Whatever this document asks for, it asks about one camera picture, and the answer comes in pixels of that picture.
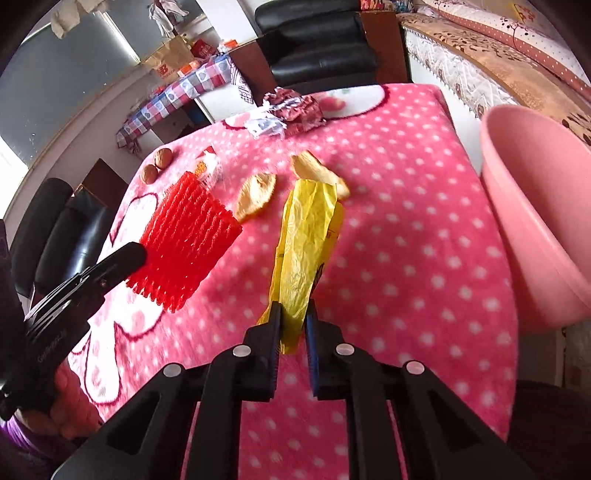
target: wall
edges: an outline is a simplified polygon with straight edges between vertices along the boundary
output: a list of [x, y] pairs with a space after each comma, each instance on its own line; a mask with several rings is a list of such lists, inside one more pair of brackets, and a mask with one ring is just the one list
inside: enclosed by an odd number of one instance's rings
[[257, 37], [238, 0], [199, 0], [199, 6], [220, 38], [246, 43]]
[[[4, 216], [9, 243], [45, 178], [62, 178], [76, 187], [96, 160], [103, 158], [125, 181], [132, 179], [141, 160], [125, 149], [117, 148], [115, 133], [123, 125], [134, 103], [144, 97], [157, 81], [149, 69], [138, 66], [131, 74], [110, 85], [70, 120], [29, 170], [12, 199]], [[144, 135], [144, 155], [161, 145], [158, 142], [153, 136]]]

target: pillow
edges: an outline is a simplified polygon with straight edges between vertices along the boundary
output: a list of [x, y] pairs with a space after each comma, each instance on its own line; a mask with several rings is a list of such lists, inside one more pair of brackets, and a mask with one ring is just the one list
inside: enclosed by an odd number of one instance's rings
[[423, 1], [436, 9], [442, 17], [513, 47], [546, 67], [591, 101], [589, 79], [568, 47], [531, 27], [462, 2], [453, 0]]

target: pink plastic basin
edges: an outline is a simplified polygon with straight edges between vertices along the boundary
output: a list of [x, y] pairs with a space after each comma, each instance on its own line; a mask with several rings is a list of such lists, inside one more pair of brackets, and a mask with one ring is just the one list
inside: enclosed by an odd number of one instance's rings
[[591, 317], [591, 151], [551, 118], [515, 105], [489, 110], [480, 137], [520, 329]]

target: wooden cabinet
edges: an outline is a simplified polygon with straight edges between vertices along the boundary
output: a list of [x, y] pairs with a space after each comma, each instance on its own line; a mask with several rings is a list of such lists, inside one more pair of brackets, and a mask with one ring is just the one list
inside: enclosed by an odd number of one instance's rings
[[396, 13], [365, 11], [359, 15], [367, 42], [378, 56], [378, 83], [407, 83], [407, 61]]

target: yellow plastic bag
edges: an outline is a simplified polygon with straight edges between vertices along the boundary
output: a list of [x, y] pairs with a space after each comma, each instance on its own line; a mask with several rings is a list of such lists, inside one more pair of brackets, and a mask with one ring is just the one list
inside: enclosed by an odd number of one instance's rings
[[343, 206], [336, 201], [336, 187], [313, 180], [298, 180], [285, 203], [269, 307], [258, 321], [268, 322], [271, 302], [281, 302], [282, 353], [297, 350], [310, 294], [335, 247], [343, 216]]

